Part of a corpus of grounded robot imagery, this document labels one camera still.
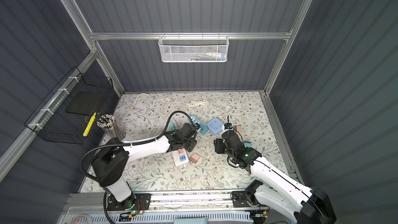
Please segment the white multicolour power strip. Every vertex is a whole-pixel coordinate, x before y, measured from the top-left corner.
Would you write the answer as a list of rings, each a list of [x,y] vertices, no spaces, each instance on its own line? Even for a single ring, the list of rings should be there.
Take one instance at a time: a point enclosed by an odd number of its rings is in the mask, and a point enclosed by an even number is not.
[[[189,158],[184,148],[172,151],[175,166],[185,168],[189,164]]]

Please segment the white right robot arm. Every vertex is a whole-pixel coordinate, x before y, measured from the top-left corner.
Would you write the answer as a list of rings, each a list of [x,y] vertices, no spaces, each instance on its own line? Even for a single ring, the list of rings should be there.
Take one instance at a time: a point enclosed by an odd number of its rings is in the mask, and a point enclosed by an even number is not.
[[[215,152],[229,165],[246,170],[256,179],[245,189],[250,206],[266,205],[295,224],[333,224],[337,217],[328,194],[305,186],[273,166],[259,151],[245,147],[239,135],[226,131],[214,140]]]

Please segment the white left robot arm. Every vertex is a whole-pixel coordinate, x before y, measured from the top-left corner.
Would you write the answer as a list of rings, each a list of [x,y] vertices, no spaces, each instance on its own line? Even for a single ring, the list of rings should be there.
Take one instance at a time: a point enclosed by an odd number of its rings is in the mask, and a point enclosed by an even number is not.
[[[176,114],[188,118],[180,129],[168,131],[168,125]],[[80,169],[85,177],[96,181],[107,194],[118,203],[131,207],[135,197],[133,190],[123,177],[126,165],[132,161],[155,154],[163,154],[185,149],[192,151],[196,146],[196,135],[201,128],[183,111],[174,111],[167,119],[166,126],[157,137],[146,140],[122,142],[112,138],[105,145],[89,150],[80,160]]]

